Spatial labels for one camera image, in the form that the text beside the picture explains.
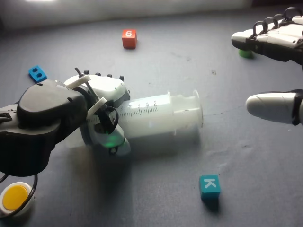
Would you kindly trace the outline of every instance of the teal cube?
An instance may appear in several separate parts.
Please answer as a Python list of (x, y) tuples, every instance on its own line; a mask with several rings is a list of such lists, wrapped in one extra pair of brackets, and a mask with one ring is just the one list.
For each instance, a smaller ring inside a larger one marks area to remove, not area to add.
[(218, 175), (202, 175), (199, 178), (201, 199), (216, 199), (220, 194)]

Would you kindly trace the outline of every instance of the gray tablecloth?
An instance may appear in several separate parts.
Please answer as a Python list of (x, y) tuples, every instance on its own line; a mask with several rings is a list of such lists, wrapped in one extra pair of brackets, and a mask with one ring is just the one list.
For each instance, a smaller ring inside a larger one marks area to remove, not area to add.
[[(52, 151), (39, 174), (35, 205), (23, 220), (0, 226), (276, 227), (302, 226), (303, 128), (251, 116), (246, 99), (303, 87), (294, 62), (240, 57), (231, 35), (285, 7), (117, 20), (18, 31), (0, 37), (0, 106), (33, 84), (35, 65), (64, 82), (78, 66), (125, 76), (131, 98), (196, 89), (204, 127), (131, 140), (132, 155), (101, 148)], [(135, 50), (122, 30), (136, 29)], [(218, 207), (201, 202), (200, 175), (219, 174)], [(33, 178), (10, 177), (0, 185)]]

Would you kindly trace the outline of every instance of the white wall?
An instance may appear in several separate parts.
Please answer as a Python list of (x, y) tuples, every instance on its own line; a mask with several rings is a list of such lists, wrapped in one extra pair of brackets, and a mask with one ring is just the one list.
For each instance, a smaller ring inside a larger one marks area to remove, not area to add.
[(251, 0), (0, 0), (7, 29), (239, 9)]

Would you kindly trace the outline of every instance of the printed numbers on syringe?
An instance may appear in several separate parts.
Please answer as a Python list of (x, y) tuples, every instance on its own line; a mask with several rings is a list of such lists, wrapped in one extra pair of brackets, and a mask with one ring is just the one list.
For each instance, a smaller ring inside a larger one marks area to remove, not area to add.
[(145, 115), (158, 111), (157, 102), (153, 102), (153, 107), (151, 108), (149, 102), (145, 106), (138, 104), (136, 108), (132, 108), (131, 105), (128, 105), (126, 108), (121, 106), (119, 108), (119, 117), (133, 117), (136, 115)]

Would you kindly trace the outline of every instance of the blue block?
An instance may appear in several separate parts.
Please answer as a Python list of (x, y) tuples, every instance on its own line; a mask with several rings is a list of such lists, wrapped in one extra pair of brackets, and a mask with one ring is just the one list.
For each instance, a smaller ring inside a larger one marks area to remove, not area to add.
[(34, 80), (35, 83), (40, 83), (41, 81), (47, 79), (46, 74), (43, 72), (43, 70), (37, 65), (35, 67), (32, 67), (28, 71), (30, 77)]
[(218, 175), (202, 175), (199, 178), (201, 199), (216, 199), (220, 194)]

